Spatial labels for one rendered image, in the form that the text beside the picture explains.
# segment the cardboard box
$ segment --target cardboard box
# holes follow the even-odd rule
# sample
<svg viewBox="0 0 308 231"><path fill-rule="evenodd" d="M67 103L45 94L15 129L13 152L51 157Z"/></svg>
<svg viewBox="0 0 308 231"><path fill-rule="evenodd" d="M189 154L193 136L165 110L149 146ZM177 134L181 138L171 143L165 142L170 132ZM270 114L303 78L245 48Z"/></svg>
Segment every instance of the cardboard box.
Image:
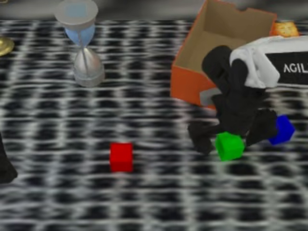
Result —
<svg viewBox="0 0 308 231"><path fill-rule="evenodd" d="M206 0L172 64L171 97L201 106L200 92L215 88L201 70L207 53L219 45L236 49L271 35L276 18L274 13L239 11L234 4Z"/></svg>

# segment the table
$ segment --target table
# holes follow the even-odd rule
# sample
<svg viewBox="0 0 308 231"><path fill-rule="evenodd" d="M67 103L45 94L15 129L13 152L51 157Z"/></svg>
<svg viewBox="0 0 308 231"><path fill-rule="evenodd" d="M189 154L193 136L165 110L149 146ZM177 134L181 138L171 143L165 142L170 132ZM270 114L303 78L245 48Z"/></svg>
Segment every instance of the table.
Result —
<svg viewBox="0 0 308 231"><path fill-rule="evenodd" d="M308 230L308 88L278 87L266 102L290 117L291 142L231 162L196 153L187 123L215 119L169 97L191 24L98 23L92 48L107 80L85 89L59 24L0 22L16 43L0 58L0 130L19 172L0 187L1 231ZM110 173L111 142L133 143L133 173Z"/></svg>

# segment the hourglass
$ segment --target hourglass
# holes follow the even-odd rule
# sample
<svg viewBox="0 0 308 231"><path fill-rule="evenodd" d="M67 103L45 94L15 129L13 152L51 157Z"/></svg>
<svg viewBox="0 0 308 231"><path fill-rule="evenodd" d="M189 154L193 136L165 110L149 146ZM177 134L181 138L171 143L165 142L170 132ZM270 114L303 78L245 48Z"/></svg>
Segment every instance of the hourglass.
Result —
<svg viewBox="0 0 308 231"><path fill-rule="evenodd" d="M79 46L73 71L76 82L83 87L95 87L105 78L100 58L88 47L94 37L97 13L98 7L92 0L64 0L54 14L68 38Z"/></svg>

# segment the brass object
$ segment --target brass object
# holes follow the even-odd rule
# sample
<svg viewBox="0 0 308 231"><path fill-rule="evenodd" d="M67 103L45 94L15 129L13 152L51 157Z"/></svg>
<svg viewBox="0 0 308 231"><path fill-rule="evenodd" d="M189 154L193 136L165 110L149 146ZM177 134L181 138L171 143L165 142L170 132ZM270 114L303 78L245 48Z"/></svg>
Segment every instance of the brass object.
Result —
<svg viewBox="0 0 308 231"><path fill-rule="evenodd" d="M8 3L9 0L0 0L1 3ZM14 42L10 38L0 37L0 56L9 54L14 48Z"/></svg>

